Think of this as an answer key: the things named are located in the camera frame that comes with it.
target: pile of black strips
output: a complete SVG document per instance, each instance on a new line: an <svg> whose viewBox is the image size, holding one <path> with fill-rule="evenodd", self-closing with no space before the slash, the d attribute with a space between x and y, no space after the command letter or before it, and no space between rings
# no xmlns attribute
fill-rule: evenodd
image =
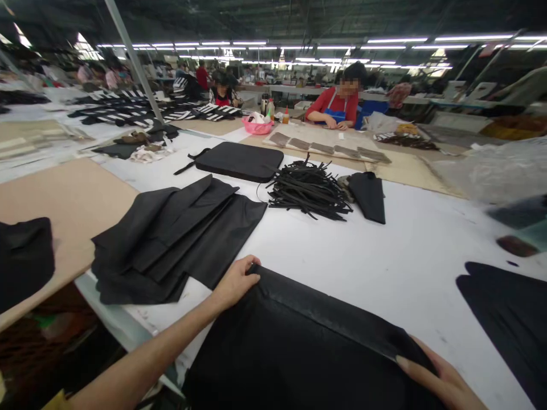
<svg viewBox="0 0 547 410"><path fill-rule="evenodd" d="M294 161L277 171L273 182L266 187L274 186L270 192L270 208L297 208L315 220L312 213L345 221L339 214L353 212L353 209L336 179L326 173L330 162L317 166L308 160L309 154L305 161Z"/></svg>

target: red shirt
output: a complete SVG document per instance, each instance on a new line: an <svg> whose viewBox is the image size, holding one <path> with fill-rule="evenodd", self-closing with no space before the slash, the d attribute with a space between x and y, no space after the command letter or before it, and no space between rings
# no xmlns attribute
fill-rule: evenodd
<svg viewBox="0 0 547 410"><path fill-rule="evenodd" d="M330 99L332 98L332 94L334 94L335 90L336 87L330 87L329 89L323 91L319 98L306 111L306 119L308 119L308 115L310 114L310 112L319 111L320 113L324 113L329 106ZM334 100L332 100L330 109L332 111L344 111L345 101L346 100L341 98L337 93L336 97L334 97ZM355 124L355 120L357 119L357 103L359 102L359 93L356 92L355 94L350 96L347 101L348 104L346 106L346 120L353 121L353 123Z"/></svg>
<svg viewBox="0 0 547 410"><path fill-rule="evenodd" d="M207 87L207 70L205 70L205 67L198 67L198 69L195 71L195 78L198 80L198 84L201 88L206 90Z"/></svg>

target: metal pole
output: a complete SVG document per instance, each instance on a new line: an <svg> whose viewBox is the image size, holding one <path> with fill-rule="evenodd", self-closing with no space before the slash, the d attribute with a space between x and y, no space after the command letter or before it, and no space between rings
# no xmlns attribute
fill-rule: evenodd
<svg viewBox="0 0 547 410"><path fill-rule="evenodd" d="M129 54L129 57L133 62L133 66L135 68L135 71L137 72L139 80L141 80L141 85L144 88L146 96L148 97L148 101L150 101L152 110L154 111L154 114L156 115L156 118L160 121L160 123L162 125L165 125L164 118L161 116L160 108L158 107L156 99L154 98L154 93L150 88L150 84L148 84L148 79L146 78L144 71L142 70L142 66L137 57L137 53L135 53L133 45L131 44L131 39L129 38L129 34L127 33L125 24L121 19L121 15L118 7L116 6L116 2L114 0L104 0L104 2L107 4L108 11L110 11L110 15L112 16L112 20L114 20L114 24L116 25L116 28L120 33L121 39L124 42L125 47L127 48L127 53Z"/></svg>
<svg viewBox="0 0 547 410"><path fill-rule="evenodd" d="M17 74L19 76L19 78L21 79L21 81L23 81L27 87L31 90L34 90L34 91L37 91L39 92L40 94L43 93L43 91L41 89L38 89L38 88L35 88L32 86L32 84L27 80L27 77L25 77L25 75L19 70L19 68L17 68L15 66L14 63L11 62L10 58L2 51L0 50L0 59L7 64L8 67L11 68L11 70Z"/></svg>
<svg viewBox="0 0 547 410"><path fill-rule="evenodd" d="M503 51L503 49L505 48L505 46L510 46L511 44L513 44L514 40L521 35L521 33L524 31L523 28L521 28L520 30L518 30L515 34L513 34L513 36L507 40L507 44L505 44L504 46L502 46L500 48L500 51L497 52L497 54L488 62L488 64L486 65L486 67L484 67L484 69L480 72L479 75L477 75L477 78L475 79L475 81L473 81L473 84L471 84L471 86L468 88L468 89L474 89L477 84L479 83L479 81L482 79L482 77L484 76L484 74L488 71L488 69L490 68L490 66L500 57L501 55L501 52Z"/></svg>
<svg viewBox="0 0 547 410"><path fill-rule="evenodd" d="M469 58L469 60L467 60L466 64L463 66L462 70L458 73L458 75L456 76L456 78L454 78L454 81L456 81L458 78L460 78L463 74L463 72L466 70L467 66L469 65L469 63L475 58L475 56L477 55L477 53L481 50L480 48L480 45L477 46L477 49L475 50L475 52L473 53L473 55Z"/></svg>

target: hand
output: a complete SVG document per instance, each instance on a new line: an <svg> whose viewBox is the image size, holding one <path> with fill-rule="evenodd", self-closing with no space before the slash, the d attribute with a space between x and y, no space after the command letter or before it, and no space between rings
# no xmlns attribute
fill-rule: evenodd
<svg viewBox="0 0 547 410"><path fill-rule="evenodd" d="M460 373L446 360L411 336L435 366L439 377L417 363L397 356L397 363L408 376L440 398L449 410L488 410Z"/></svg>
<svg viewBox="0 0 547 410"><path fill-rule="evenodd" d="M213 291L210 298L224 311L234 306L260 280L260 275L245 275L252 264L260 265L260 259L247 255L235 261Z"/></svg>
<svg viewBox="0 0 547 410"><path fill-rule="evenodd" d="M325 122L329 129L336 129L338 127L338 124L336 124L336 120L333 117L331 117L329 114L323 115L325 116Z"/></svg>

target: black hair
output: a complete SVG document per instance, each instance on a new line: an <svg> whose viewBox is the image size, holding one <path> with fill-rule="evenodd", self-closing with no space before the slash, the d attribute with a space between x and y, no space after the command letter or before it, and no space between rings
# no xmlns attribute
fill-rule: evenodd
<svg viewBox="0 0 547 410"><path fill-rule="evenodd" d="M361 85L364 84L366 80L365 65L360 61L349 65L342 73L342 79L358 80Z"/></svg>

